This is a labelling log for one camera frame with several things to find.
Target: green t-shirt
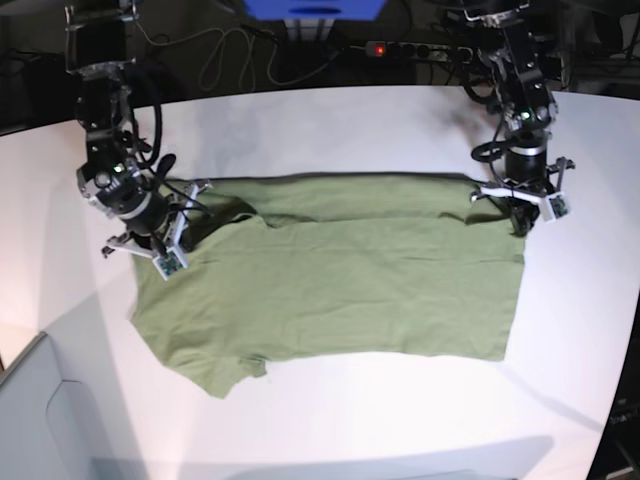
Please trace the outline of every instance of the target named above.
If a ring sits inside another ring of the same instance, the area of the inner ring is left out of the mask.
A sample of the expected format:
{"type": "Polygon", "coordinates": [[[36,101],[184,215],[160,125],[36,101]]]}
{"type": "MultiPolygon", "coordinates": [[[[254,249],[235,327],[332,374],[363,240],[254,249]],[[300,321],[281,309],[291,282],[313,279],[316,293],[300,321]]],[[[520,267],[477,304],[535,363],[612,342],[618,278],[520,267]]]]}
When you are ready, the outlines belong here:
{"type": "Polygon", "coordinates": [[[469,181],[427,175],[215,180],[257,215],[165,282],[136,259],[133,323],[158,359],[224,397],[265,361],[388,351],[501,360],[524,240],[469,181]]]}

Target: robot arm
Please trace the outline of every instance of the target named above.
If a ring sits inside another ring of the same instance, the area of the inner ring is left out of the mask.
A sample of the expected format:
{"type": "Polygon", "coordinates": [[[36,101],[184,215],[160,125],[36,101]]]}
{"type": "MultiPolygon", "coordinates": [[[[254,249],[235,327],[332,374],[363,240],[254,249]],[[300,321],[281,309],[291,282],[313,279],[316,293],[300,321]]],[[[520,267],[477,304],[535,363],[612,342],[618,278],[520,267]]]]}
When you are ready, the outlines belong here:
{"type": "MultiPolygon", "coordinates": [[[[188,267],[184,252],[193,244],[183,241],[188,229],[184,210],[198,206],[209,215],[196,200],[207,185],[194,182],[178,190],[165,181],[176,158],[171,154],[160,158],[160,100],[126,48],[127,30],[134,34],[138,18],[135,1],[96,0],[88,7],[66,9],[67,70],[82,79],[77,119],[86,131],[87,162],[77,171],[78,187],[91,205],[109,217],[118,217],[126,226],[123,235],[107,241],[103,254],[124,250],[150,258],[167,279],[188,267]],[[156,128],[151,146],[140,138],[129,102],[133,78],[147,91],[154,106],[156,128]],[[161,185],[173,193],[162,195],[161,185]]],[[[495,40],[489,42],[492,48],[481,52],[491,68],[495,94],[489,101],[471,96],[488,103],[491,113],[501,115],[493,141],[472,151],[475,160],[491,167],[495,182],[481,185],[472,200],[502,198],[509,206],[515,233],[526,235],[540,214],[553,221],[568,213],[561,184],[565,169],[574,165],[564,158],[547,165],[549,127],[557,107],[538,67],[530,35],[518,18],[525,5],[521,0],[466,3],[482,5],[479,12],[465,9],[466,18],[481,24],[495,40]],[[505,140],[498,141],[503,127],[505,140]],[[502,157],[506,160],[504,178],[493,166],[502,157]],[[559,175],[556,186],[550,182],[554,174],[559,175]]],[[[255,213],[248,205],[234,212],[255,213]]],[[[210,224],[210,228],[216,228],[216,222],[210,224]]]]}
{"type": "Polygon", "coordinates": [[[127,54],[127,27],[137,19],[135,2],[101,0],[66,12],[67,70],[82,80],[76,116],[86,131],[87,162],[76,172],[78,188],[91,205],[126,226],[123,235],[107,241],[103,254],[124,250],[150,258],[167,279],[188,266],[181,242],[187,227],[183,212],[195,205],[207,210],[196,200],[206,185],[194,182],[185,191],[167,185],[174,192],[169,196],[159,191],[175,155],[160,158],[160,101],[127,54]],[[133,78],[153,100],[152,146],[140,138],[129,103],[133,78]]]}
{"type": "Polygon", "coordinates": [[[488,163],[495,177],[495,182],[483,185],[473,199],[505,199],[519,236],[531,230],[540,214],[551,222],[569,213],[568,200],[561,190],[562,178],[566,169],[575,167],[565,158],[555,165],[547,164],[549,129],[558,108],[538,66],[531,35],[519,18],[527,6],[528,1],[494,0],[486,3],[482,12],[465,10],[467,20],[481,23],[487,34],[496,37],[495,48],[481,52],[481,56],[491,67],[495,85],[492,113],[501,115],[496,138],[471,153],[474,160],[488,163]],[[497,141],[504,127],[505,140],[497,141]],[[504,178],[493,167],[493,162],[502,157],[504,178]],[[554,174],[558,174],[555,186],[550,178],[554,174]]]}

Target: blue box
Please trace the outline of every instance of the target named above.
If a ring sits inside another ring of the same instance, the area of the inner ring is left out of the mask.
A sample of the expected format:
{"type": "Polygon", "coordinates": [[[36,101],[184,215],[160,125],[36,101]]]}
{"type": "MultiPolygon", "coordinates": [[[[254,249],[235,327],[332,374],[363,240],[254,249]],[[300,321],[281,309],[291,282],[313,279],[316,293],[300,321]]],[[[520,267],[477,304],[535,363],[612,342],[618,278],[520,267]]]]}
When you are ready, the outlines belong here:
{"type": "Polygon", "coordinates": [[[384,2],[385,0],[245,0],[248,13],[259,20],[374,20],[384,2]]]}

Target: white table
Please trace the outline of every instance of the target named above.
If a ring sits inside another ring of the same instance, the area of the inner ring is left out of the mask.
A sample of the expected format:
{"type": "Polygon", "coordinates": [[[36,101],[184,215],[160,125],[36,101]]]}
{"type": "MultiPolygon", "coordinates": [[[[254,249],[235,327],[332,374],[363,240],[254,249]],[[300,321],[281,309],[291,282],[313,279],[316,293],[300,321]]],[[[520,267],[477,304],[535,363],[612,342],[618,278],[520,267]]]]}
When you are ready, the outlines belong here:
{"type": "MultiPolygon", "coordinates": [[[[268,366],[226,400],[163,368],[129,318],[120,233],[77,192],[74,122],[0,138],[0,322],[45,329],[63,375],[94,392],[116,458],[152,480],[585,478],[611,407],[640,288],[640,104],[559,94],[550,160],[574,212],[539,224],[506,360],[390,353],[268,366]]],[[[461,172],[495,119],[462,90],[367,87],[164,107],[180,177],[461,172]]],[[[143,130],[152,115],[139,113],[143,130]]]]}

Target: power strip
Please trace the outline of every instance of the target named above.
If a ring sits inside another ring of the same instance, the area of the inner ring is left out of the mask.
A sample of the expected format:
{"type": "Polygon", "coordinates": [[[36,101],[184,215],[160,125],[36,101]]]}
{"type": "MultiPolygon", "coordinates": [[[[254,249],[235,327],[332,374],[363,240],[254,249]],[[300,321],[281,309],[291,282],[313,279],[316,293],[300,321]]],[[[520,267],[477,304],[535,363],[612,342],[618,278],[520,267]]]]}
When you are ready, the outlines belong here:
{"type": "Polygon", "coordinates": [[[471,63],[473,50],[468,47],[452,47],[437,43],[385,42],[370,40],[364,47],[369,57],[385,57],[428,62],[451,62],[451,52],[457,51],[458,61],[471,63]]]}

